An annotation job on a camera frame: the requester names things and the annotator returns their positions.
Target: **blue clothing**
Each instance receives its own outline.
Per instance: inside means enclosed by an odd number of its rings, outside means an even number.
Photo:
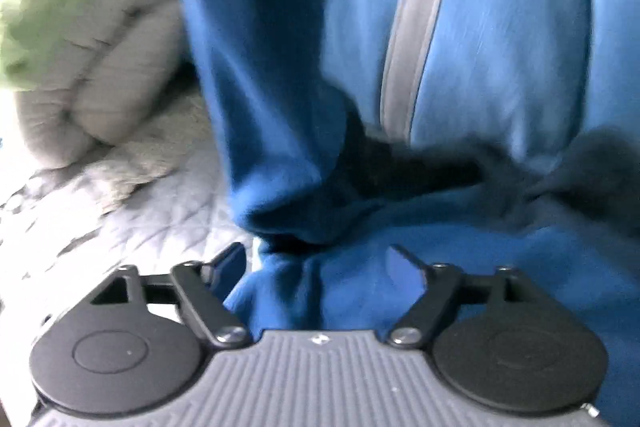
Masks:
[[[470,273],[512,264],[599,334],[610,367],[597,405],[614,425],[635,427],[640,285],[632,274],[562,230],[512,237],[478,228],[475,188],[402,202],[367,200],[354,188],[340,160],[348,107],[355,103],[365,123],[380,124],[376,104],[396,2],[183,0],[235,219],[266,242],[263,269],[225,304],[255,337],[268,328],[383,332],[419,291],[390,276],[390,244]],[[522,160],[557,155],[580,127],[589,6],[443,0],[414,145],[480,130]],[[433,96],[443,105],[431,107]],[[490,108],[476,96],[488,96]],[[492,107],[500,108],[496,116]],[[443,112],[466,123],[442,123]]]

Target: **white diamond logo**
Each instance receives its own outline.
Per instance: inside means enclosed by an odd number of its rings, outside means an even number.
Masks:
[[[316,346],[324,346],[324,344],[331,342],[331,339],[324,333],[318,333],[317,335],[312,336],[309,340],[316,344]]]

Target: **gray ribbed plate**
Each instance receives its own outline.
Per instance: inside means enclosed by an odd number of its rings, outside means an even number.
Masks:
[[[597,427],[593,410],[523,419],[443,386],[419,351],[372,331],[267,331],[217,354],[198,382],[153,411],[112,421],[49,410],[34,427]]]

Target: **gray stripe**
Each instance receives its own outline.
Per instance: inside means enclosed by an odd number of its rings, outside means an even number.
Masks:
[[[440,0],[398,0],[386,50],[380,123],[391,140],[409,142],[415,100]]]

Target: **gray strap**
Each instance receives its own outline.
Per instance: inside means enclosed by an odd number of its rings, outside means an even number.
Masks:
[[[380,123],[388,139],[408,142],[440,0],[398,0],[382,77]]]

